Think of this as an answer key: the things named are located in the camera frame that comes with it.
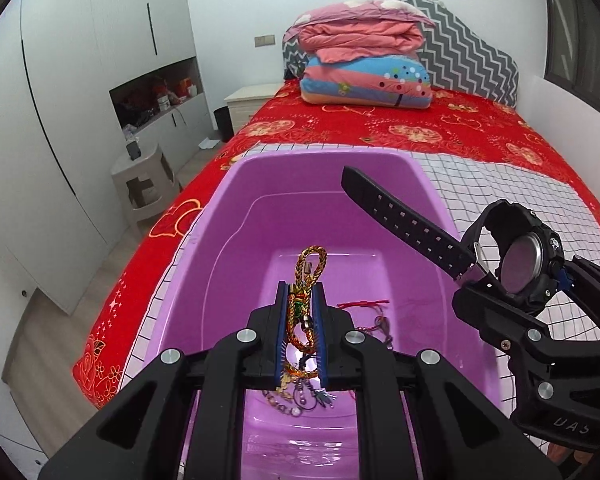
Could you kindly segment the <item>pink folded quilt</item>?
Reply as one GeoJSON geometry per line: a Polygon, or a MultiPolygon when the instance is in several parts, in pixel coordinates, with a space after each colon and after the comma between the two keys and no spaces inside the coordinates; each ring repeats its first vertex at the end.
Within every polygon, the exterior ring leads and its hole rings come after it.
{"type": "Polygon", "coordinates": [[[425,26],[434,22],[409,3],[348,0],[302,13],[284,40],[297,40],[307,55],[324,64],[385,55],[412,58],[425,42],[425,26]]]}

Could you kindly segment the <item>red patterned bed sheet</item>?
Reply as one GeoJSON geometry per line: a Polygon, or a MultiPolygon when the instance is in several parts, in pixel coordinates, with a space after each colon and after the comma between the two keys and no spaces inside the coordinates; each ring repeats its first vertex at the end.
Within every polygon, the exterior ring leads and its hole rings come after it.
{"type": "Polygon", "coordinates": [[[600,264],[600,202],[513,108],[442,89],[426,110],[310,104],[288,81],[186,185],[122,271],[72,370],[87,400],[105,405],[143,365],[166,274],[230,166],[257,153],[351,146],[412,153],[460,230],[505,198],[550,222],[567,252],[600,264]]]}

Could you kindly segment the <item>grey zigzag headboard cushion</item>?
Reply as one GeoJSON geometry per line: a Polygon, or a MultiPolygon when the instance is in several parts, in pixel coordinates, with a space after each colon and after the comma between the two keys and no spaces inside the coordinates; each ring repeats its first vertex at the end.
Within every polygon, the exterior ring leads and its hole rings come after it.
{"type": "MultiPolygon", "coordinates": [[[[422,29],[425,42],[413,58],[425,66],[434,90],[461,91],[509,107],[517,103],[518,67],[513,58],[487,44],[437,0],[400,0],[424,12],[434,26],[422,29]]],[[[283,36],[285,75],[298,80],[315,58],[297,40],[283,36]]]]}

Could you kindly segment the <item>black waste bin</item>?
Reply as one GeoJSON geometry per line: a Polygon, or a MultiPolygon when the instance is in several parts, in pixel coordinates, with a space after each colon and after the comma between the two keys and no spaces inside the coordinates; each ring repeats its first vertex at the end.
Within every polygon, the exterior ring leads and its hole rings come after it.
{"type": "Polygon", "coordinates": [[[230,117],[230,109],[227,106],[219,107],[213,112],[213,115],[221,141],[223,143],[230,142],[230,139],[235,134],[232,118],[230,117]]]}

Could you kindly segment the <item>purple plastic tub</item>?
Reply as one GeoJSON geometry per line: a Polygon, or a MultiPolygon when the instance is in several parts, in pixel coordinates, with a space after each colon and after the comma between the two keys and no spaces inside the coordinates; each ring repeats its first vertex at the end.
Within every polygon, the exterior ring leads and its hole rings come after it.
{"type": "Polygon", "coordinates": [[[386,150],[290,151],[230,168],[166,290],[137,388],[155,393],[140,440],[154,474],[190,437],[189,479],[393,479],[417,472],[409,388],[452,410],[444,378],[478,401],[498,393],[493,351],[454,314],[457,286],[341,187],[361,170],[456,238],[411,157],[386,150]],[[289,285],[285,371],[274,377],[274,304],[289,285]],[[315,361],[321,282],[328,386],[315,361]]]}

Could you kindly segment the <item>colourful striped pillow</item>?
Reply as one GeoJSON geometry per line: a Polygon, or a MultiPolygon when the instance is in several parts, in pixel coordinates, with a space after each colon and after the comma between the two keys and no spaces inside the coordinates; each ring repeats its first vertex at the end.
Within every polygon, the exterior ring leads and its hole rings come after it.
{"type": "Polygon", "coordinates": [[[429,74],[418,58],[385,55],[340,63],[312,58],[299,82],[302,99],[313,104],[427,108],[429,74]]]}

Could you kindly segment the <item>wall light switch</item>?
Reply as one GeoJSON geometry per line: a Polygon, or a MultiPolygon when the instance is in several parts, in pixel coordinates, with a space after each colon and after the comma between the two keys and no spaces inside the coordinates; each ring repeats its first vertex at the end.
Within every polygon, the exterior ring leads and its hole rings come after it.
{"type": "Polygon", "coordinates": [[[276,44],[276,37],[274,35],[255,36],[253,42],[256,48],[274,46],[276,44]]]}

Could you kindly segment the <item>white bedside cabinet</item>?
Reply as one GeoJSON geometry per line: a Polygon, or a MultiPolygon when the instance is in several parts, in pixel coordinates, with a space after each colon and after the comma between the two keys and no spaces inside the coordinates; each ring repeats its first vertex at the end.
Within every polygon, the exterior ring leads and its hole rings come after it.
{"type": "Polygon", "coordinates": [[[230,120],[234,133],[245,127],[253,116],[268,100],[274,98],[279,89],[283,87],[281,82],[275,84],[255,84],[239,88],[225,98],[225,104],[230,112],[230,120]]]}

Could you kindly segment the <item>dark window frame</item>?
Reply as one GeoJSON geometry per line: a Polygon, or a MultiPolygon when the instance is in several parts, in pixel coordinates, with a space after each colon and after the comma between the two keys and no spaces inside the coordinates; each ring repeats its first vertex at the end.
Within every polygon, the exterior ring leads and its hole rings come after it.
{"type": "Polygon", "coordinates": [[[546,0],[545,79],[600,113],[600,11],[592,0],[546,0]]]}

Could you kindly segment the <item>black digital wrist watch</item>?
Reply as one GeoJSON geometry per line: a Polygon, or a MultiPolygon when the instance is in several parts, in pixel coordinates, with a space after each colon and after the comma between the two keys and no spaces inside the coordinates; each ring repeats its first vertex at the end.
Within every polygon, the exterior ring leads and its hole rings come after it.
{"type": "Polygon", "coordinates": [[[341,187],[355,205],[448,274],[457,286],[490,278],[501,300],[539,314],[558,292],[559,235],[530,209],[497,200],[483,209],[458,240],[407,207],[361,170],[342,170],[341,187]]]}

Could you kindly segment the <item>beige plastic stool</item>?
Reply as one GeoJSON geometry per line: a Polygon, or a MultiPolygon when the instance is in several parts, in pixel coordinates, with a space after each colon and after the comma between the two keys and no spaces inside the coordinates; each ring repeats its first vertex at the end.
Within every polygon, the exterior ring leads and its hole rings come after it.
{"type": "Polygon", "coordinates": [[[122,154],[111,168],[111,179],[120,198],[125,219],[140,240],[140,222],[165,212],[182,186],[158,143],[139,145],[140,156],[122,154]]]}

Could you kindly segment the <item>white wardrobe with niche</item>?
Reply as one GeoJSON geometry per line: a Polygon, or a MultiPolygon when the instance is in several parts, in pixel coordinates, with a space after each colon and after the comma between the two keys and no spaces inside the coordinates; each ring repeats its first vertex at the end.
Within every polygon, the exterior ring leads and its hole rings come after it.
{"type": "Polygon", "coordinates": [[[195,54],[190,0],[10,0],[0,16],[0,452],[21,477],[93,415],[71,369],[149,231],[111,177],[114,94],[195,54]]]}

